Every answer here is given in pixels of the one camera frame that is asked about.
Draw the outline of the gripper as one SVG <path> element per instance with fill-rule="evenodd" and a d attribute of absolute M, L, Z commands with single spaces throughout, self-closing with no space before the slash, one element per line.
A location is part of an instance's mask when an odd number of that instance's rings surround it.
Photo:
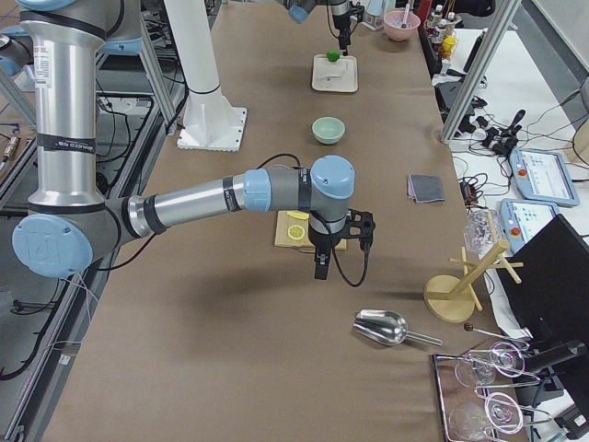
<path fill-rule="evenodd" d="M 315 250 L 315 279 L 326 280 L 329 273 L 330 253 L 322 253 L 332 248 L 346 250 L 344 234 L 346 215 L 336 220 L 328 220 L 319 212 L 311 212 L 308 221 L 308 238 Z"/>
<path fill-rule="evenodd" d="M 338 31 L 339 47 L 343 50 L 343 55 L 348 55 L 349 42 L 348 39 L 351 35 L 351 19 L 348 13 L 343 15 L 334 16 L 334 26 Z"/>

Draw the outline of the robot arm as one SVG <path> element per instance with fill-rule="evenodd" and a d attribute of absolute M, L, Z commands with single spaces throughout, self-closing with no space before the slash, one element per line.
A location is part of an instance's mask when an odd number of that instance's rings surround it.
<path fill-rule="evenodd" d="M 363 19 L 364 7 L 354 4 L 352 1 L 328 1 L 328 0 L 282 0 L 278 1 L 288 12 L 289 17 L 297 24 L 302 24 L 310 14 L 319 6 L 327 8 L 328 25 L 333 37 L 338 40 L 340 53 L 348 55 L 351 45 L 351 22 L 355 16 L 357 22 Z"/>
<path fill-rule="evenodd" d="M 189 189 L 106 199 L 96 183 L 96 56 L 146 52 L 136 1 L 24 1 L 20 22 L 32 40 L 38 188 L 12 244 L 31 271 L 65 278 L 138 238 L 240 210 L 310 215 L 318 279 L 347 237 L 352 164 L 339 156 L 310 169 L 251 169 Z"/>

